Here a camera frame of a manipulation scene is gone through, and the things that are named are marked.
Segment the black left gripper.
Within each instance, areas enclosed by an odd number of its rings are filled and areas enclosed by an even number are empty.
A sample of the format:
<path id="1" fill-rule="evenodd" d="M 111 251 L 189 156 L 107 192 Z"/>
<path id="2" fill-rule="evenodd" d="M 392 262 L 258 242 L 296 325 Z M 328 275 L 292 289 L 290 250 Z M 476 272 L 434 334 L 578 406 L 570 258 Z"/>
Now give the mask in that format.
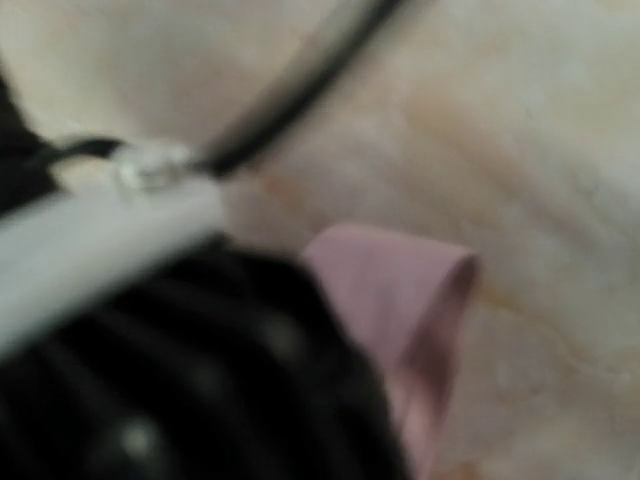
<path id="1" fill-rule="evenodd" d="M 227 243 L 1 363 L 5 479 L 405 479 L 378 373 L 309 269 Z"/>

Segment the pink umbrella black lining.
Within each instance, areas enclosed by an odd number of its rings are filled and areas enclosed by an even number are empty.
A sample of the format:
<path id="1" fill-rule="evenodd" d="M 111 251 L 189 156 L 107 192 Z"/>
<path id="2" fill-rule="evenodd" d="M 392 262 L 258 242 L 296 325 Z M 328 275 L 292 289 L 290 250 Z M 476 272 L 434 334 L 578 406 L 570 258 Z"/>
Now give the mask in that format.
<path id="1" fill-rule="evenodd" d="M 412 476 L 427 478 L 479 276 L 476 255 L 397 231 L 337 225 L 312 240 L 303 258 L 352 339 L 381 371 Z"/>

